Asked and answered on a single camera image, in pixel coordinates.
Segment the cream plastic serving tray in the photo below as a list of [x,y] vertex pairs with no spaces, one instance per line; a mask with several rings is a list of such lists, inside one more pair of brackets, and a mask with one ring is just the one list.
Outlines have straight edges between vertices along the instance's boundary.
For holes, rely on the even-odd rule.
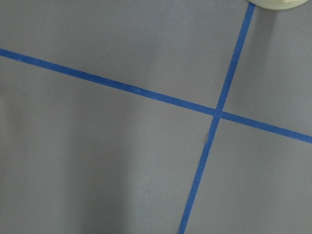
[[309,0],[248,0],[248,2],[269,10],[288,10],[307,3]]

